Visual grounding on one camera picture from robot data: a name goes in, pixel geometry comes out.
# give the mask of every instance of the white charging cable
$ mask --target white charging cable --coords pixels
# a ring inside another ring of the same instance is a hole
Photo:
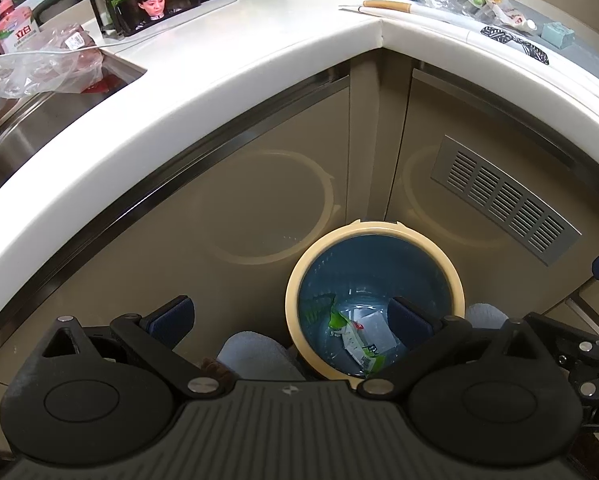
[[[0,54],[0,58],[9,57],[9,56],[24,56],[26,54],[52,54],[53,56],[55,54],[74,54],[75,52],[80,52],[83,50],[90,50],[93,48],[105,48],[107,46],[108,47],[116,47],[119,45],[125,45],[125,44],[129,44],[129,43],[139,44],[139,43],[142,43],[143,41],[147,41],[147,40],[150,40],[151,38],[159,36],[160,34],[163,34],[164,32],[173,30],[174,28],[177,28],[177,27],[181,27],[182,25],[185,25],[185,23],[191,22],[192,20],[195,20],[196,18],[201,18],[202,16],[205,16],[206,14],[210,14],[211,12],[214,12],[215,10],[219,10],[219,9],[223,9],[224,7],[228,7],[229,5],[236,3],[236,1],[237,0],[231,0],[227,3],[225,3],[224,5],[222,5],[221,7],[217,7],[216,9],[208,10],[207,12],[204,12],[203,14],[198,14],[197,16],[193,16],[191,19],[186,20],[185,22],[175,23],[174,25],[171,25],[170,27],[163,28],[162,30],[158,30],[158,31],[154,32],[153,34],[150,34],[149,36],[145,36],[145,37],[141,37],[141,38],[128,38],[127,40],[117,41],[115,43],[106,43],[106,44],[100,44],[100,45],[85,46],[78,50],[68,50],[66,48],[58,48],[55,50],[20,50],[20,51],[16,51],[16,52],[8,52],[7,54]]]

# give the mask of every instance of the gray pants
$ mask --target gray pants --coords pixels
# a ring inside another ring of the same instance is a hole
[[[476,328],[500,328],[508,319],[487,303],[466,310],[466,319]],[[297,361],[274,339],[256,332],[240,332],[224,343],[217,360],[243,379],[255,381],[305,381]]]

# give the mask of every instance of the wooden knife handle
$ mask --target wooden knife handle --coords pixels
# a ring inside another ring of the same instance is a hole
[[[364,7],[374,7],[375,9],[401,10],[402,12],[411,12],[411,4],[405,2],[391,2],[388,0],[366,0]]]

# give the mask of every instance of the ribbed black surface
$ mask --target ribbed black surface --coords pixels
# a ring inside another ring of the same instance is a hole
[[[561,461],[501,472],[456,462],[420,442],[394,404],[361,399],[345,382],[326,381],[239,381],[222,399],[190,403],[161,441],[134,458],[86,470],[24,460],[4,478],[582,479]]]

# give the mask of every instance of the soap dispenser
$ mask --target soap dispenser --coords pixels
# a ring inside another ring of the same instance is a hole
[[[30,7],[15,8],[12,0],[0,1],[0,52],[7,54],[19,50],[39,32],[32,19]]]

